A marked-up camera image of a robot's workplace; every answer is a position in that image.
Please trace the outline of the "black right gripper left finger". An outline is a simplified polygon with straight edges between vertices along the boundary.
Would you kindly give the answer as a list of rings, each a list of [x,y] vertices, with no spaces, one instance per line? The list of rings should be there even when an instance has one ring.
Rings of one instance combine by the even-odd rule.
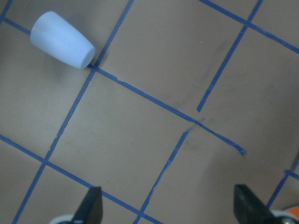
[[[75,212],[72,224],[100,224],[103,218],[101,187],[91,187]]]

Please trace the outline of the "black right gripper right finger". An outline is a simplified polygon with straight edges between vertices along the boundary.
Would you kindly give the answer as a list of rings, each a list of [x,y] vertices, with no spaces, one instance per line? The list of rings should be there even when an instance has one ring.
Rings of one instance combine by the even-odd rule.
[[[245,184],[234,186],[234,216],[240,224],[297,224],[286,211],[271,211]]]

